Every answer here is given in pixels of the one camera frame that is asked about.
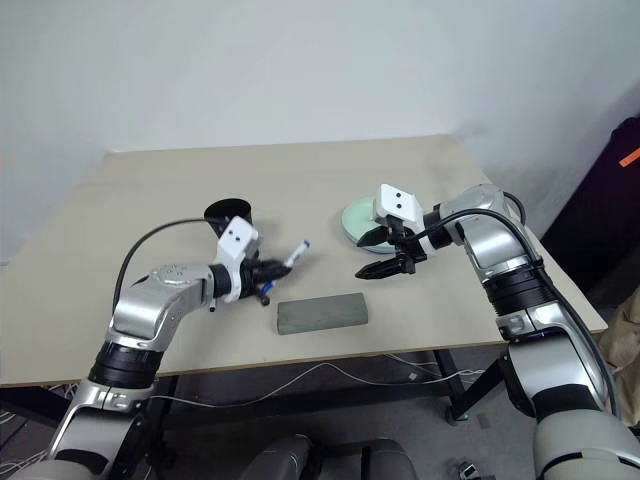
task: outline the black cup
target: black cup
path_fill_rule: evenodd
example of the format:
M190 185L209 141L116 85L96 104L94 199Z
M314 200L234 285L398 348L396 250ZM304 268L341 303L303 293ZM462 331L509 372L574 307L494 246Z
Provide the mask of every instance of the black cup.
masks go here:
M225 198L212 203L204 211L204 218L210 218L208 222L218 238L227 228L233 217L242 217L251 223L251 204L240 198Z

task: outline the black cable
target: black cable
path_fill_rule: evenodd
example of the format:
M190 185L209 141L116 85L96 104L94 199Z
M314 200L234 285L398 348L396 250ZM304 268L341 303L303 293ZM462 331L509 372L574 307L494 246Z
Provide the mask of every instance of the black cable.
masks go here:
M525 225L527 223L527 212L524 208L524 205L520 201L520 199L516 197L514 194L509 192L502 192L502 194L505 197L507 197L509 200L511 200L513 203L515 203L516 207L518 207L518 212L520 213L520 223L522 225Z
M589 332L589 329L582 321L582 318L580 318L580 315L578 314L578 312L576 312L575 308L573 308L573 305L571 305L571 303L569 303L564 295L560 293L560 290L558 290L557 287L553 284L551 278L546 274L546 272L544 272L544 275L542 275L542 279L545 283L545 287L551 290L551 292L558 298L565 310L569 312L569 316L573 319L573 323L586 340L587 345L589 346L589 350L591 350L591 354L598 362L598 366L600 367L602 375L604 376L604 381L607 384L607 389L609 390L609 403L611 406L611 413L614 417L620 418L620 410L618 409L618 396L615 384L613 382L613 376L607 368L606 362L604 361L604 359L602 358L602 354L600 353L600 349L591 336L591 332Z
M533 261L535 261L537 259L538 256L536 255L535 251L533 250L533 248L529 244L529 241L524 236L524 234L520 231L520 229L518 229L518 227L516 227L516 225L513 223L513 221L510 218L505 217L501 213L494 212L493 210L486 210L484 208L467 208L465 210L460 210L458 212L454 212L451 215L449 215L448 217L443 218L442 220L439 220L436 223L432 223L426 229L424 229L422 232L420 232L420 233L418 233L416 235L409 235L408 237L399 238L396 241L397 242L401 242L401 243L415 242L416 240L420 240L421 238L426 237L432 231L437 230L439 228L442 228L446 224L451 223L454 220L457 220L457 219L459 219L461 217L467 217L467 216L470 216L470 215L484 215L486 217L495 218L496 220L502 222L504 224L504 226L507 227L509 229L509 231L518 239L518 241L522 245L522 248L524 249L525 253L529 256L531 261L533 262Z
M498 212L494 212L492 210L485 210L482 208L468 208L466 210L460 210L458 212L452 213L448 217L432 225L429 225L422 232L416 235L403 237L397 241L412 242L415 240L419 240L425 237L426 235L428 235L429 233L431 233L431 231L436 230L438 228L442 228L446 224L451 223L460 217L466 217L469 215L484 215L487 217L495 218L496 220L500 221L518 239L525 253L531 259L531 262L538 261L538 256L533 250L533 247L531 247L529 240L524 236L524 234L520 231L520 229L516 227L516 225L513 223L513 221L510 218ZM549 276L546 274L546 272L544 272L544 275L542 275L542 278L545 283L545 286L558 298L558 301L569 313L569 317L571 318L571 320L573 320L575 327L578 329L580 334L582 334L585 341L587 342L587 346L589 347L589 350L591 350L591 354L596 359L596 362L598 362L598 367L600 368L602 376L604 377L605 383L607 385L607 389L609 390L609 402L611 404L611 413L615 417L620 418L620 412L618 410L618 399L616 395L615 385L613 383L613 377L611 376L611 373L607 368L606 362L602 358L602 354L600 353L598 346L596 345L595 341L593 340L593 337L591 336L591 332L589 332L589 329L582 321L582 318L580 318L580 315L578 314L578 312L576 312L576 310L569 303L569 301L566 298L564 298L564 296L560 293L560 291L555 287L555 285L553 284Z
M116 285L113 291L113 302L111 305L111 313L114 313L116 311L116 305L118 305L118 300L120 300L120 292L122 291L122 283L124 282L124 275L127 272L127 267L129 266L129 262L131 262L131 258L133 258L133 254L136 253L136 250L138 250L138 248L140 248L140 245L142 245L149 237L155 235L156 233L166 228L174 227L176 225L182 225L185 223L197 223L197 222L217 223L219 225L222 225L224 223L227 223L228 220L224 220L221 218L202 218L202 217L201 218L183 218L182 220L175 220L173 222L160 225L154 228L153 230L145 233L142 237L138 239L136 243L133 244L133 246L129 249L127 256L124 257L122 266L120 267L120 271L118 272L118 278L116 280Z
M18 433L20 433L20 431L27 424L28 421L29 421L29 419L23 421L20 424L20 426L18 428L16 428L13 432L11 432L11 434L4 440L4 442L2 442L2 444L0 444L0 452L4 451L4 447L6 447L9 444L9 442L11 440L13 440L15 438L15 436L18 435Z

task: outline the orange tag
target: orange tag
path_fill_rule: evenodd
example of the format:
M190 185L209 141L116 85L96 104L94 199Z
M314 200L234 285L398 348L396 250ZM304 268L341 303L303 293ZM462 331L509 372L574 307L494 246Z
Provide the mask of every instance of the orange tag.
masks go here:
M624 168L624 167L628 167L639 158L640 158L640 148L636 148L633 152L631 152L629 155L624 157L618 163L620 164L621 167Z

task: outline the gray floor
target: gray floor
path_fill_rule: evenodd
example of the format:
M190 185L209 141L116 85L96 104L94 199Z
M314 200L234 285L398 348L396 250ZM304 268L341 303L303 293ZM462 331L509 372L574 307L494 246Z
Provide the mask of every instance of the gray floor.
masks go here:
M455 350L454 357L459 368L479 369L488 366L499 351L500 347L467 348ZM430 360L427 354L406 354L403 358ZM428 378L424 372L387 357L332 363L356 376L378 382L409 381L413 372L420 375L419 379ZM252 399L286 383L311 365L186 376L180 381L178 395L205 403ZM283 393L351 386L354 386L353 380L330 368L322 368ZM178 460L166 476L169 479L235 479L269 442L304 433L324 444L393 438L405 448L424 480L457 478L456 466L463 460L473 461L483 474L495 475L497 479L534 478L531 455L534 421L516 411L505 393L485 402L467 422L457 427L449 426L443 419L446 403L444 398L430 398L177 430L167 435L169 444L178 451ZM5 427L1 427L3 437L11 431ZM29 456L38 446L46 445L51 433L50 429L29 423L3 452L2 461ZM136 477L142 478L145 466L141 465L139 470ZM359 458L328 462L321 478L360 478Z

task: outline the white wall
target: white wall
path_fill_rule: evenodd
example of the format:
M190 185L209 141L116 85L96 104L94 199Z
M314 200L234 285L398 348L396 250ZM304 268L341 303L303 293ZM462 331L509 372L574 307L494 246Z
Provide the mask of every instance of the white wall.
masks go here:
M432 133L541 233L640 110L638 18L636 0L0 0L0 258L109 150Z

